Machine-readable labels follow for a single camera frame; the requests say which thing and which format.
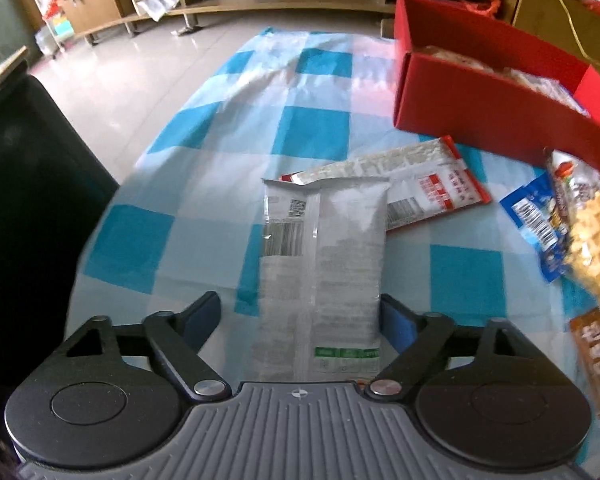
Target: red and white snack package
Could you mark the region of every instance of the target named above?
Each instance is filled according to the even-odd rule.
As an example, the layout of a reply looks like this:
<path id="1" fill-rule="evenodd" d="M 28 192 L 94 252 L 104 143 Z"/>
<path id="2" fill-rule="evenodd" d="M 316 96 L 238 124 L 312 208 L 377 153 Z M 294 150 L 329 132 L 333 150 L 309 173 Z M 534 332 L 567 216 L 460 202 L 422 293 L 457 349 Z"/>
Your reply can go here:
<path id="1" fill-rule="evenodd" d="M 449 136 L 283 175 L 282 180 L 308 184 L 343 176 L 389 178 L 387 230 L 491 201 Z"/>

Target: cardboard box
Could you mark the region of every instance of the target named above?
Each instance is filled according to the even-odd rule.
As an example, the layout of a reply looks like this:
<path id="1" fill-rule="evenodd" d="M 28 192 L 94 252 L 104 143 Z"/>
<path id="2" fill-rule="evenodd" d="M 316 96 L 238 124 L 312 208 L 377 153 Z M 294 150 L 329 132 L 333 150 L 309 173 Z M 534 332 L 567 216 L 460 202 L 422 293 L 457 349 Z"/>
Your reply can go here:
<path id="1" fill-rule="evenodd" d="M 563 0 L 587 54 L 600 61 L 600 16 L 576 0 Z M 519 0 L 511 24 L 587 62 L 558 0 Z M 600 66 L 594 66 L 600 73 Z"/>
<path id="2" fill-rule="evenodd" d="M 394 124 L 543 165 L 542 150 L 571 153 L 600 170 L 600 74 L 516 28 L 441 0 L 398 0 Z M 438 46 L 496 70 L 557 79 L 590 118 L 505 78 L 414 52 Z"/>

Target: gray gripper base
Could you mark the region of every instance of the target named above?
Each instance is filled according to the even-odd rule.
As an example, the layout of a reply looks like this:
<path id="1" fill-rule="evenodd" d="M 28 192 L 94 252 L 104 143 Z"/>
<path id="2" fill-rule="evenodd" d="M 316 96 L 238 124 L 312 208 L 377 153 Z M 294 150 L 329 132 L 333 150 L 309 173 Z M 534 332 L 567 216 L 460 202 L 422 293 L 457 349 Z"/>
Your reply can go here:
<path id="1" fill-rule="evenodd" d="M 102 471 L 26 463 L 25 480 L 582 480 L 567 465 L 534 474 L 489 473 L 437 452 L 395 404 L 349 383 L 244 384 L 201 404 L 144 458 Z"/>

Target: red box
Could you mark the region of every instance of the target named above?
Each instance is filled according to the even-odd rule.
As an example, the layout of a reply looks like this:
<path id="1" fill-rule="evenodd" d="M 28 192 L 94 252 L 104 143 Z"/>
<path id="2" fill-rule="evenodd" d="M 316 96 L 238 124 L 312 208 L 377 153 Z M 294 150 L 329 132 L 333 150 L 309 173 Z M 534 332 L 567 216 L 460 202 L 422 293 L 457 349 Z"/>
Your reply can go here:
<path id="1" fill-rule="evenodd" d="M 545 147 L 600 171 L 600 75 L 565 51 L 441 0 L 398 0 L 399 70 L 394 125 L 543 166 Z M 590 118 L 504 76 L 459 66 L 414 47 L 438 46 L 495 70 L 517 68 L 559 80 Z"/>

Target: blue checkered tablecloth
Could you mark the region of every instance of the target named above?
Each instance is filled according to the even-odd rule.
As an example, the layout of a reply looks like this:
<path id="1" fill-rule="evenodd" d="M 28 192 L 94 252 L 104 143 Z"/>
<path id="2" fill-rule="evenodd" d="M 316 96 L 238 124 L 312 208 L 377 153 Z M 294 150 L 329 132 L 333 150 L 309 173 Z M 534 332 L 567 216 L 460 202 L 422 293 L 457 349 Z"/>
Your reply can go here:
<path id="1" fill-rule="evenodd" d="M 391 40 L 269 29 L 248 41 L 120 187 L 84 250 L 68 333 L 95 314 L 139 322 L 216 290 L 222 322 L 201 355 L 237 385 L 258 323 L 262 179 L 428 139 L 392 127 L 395 85 Z M 568 280 L 542 280 L 498 204 L 539 170 L 460 150 L 493 202 L 390 233 L 382 291 L 463 324 L 508 317 L 581 380 L 566 321 L 593 300 Z M 599 476 L 600 427 L 582 458 Z"/>

